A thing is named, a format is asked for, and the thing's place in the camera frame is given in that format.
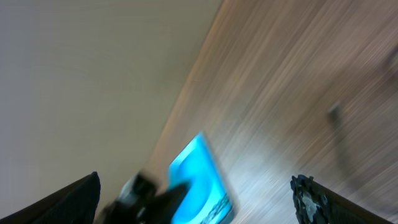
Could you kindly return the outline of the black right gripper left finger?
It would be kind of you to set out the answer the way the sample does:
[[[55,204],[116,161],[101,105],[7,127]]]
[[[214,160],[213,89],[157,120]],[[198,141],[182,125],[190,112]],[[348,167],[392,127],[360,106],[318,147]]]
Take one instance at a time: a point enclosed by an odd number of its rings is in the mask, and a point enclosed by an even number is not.
[[[97,172],[1,219],[1,224],[92,224],[100,200]]]

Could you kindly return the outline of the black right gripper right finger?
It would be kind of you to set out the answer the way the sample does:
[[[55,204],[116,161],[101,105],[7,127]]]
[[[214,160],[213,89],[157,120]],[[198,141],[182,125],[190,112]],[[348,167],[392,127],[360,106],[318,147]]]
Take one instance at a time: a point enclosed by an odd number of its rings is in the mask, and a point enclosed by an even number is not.
[[[300,224],[392,224],[320,185],[313,177],[293,176],[290,187]]]

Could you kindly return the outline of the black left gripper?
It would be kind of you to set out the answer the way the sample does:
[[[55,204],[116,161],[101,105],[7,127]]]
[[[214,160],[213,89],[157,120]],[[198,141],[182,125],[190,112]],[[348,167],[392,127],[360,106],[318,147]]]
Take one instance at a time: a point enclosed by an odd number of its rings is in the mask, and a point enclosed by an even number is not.
[[[158,194],[158,183],[139,172],[125,183],[119,197],[102,209],[96,223],[171,224],[189,190],[190,183],[184,181]]]

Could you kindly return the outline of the blue screen smartphone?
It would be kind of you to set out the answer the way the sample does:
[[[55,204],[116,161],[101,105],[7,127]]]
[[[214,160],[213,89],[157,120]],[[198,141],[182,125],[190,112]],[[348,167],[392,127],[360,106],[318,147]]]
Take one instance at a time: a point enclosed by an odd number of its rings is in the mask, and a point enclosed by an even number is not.
[[[170,163],[169,188],[189,183],[172,224],[230,224],[233,200],[203,133],[198,133]]]

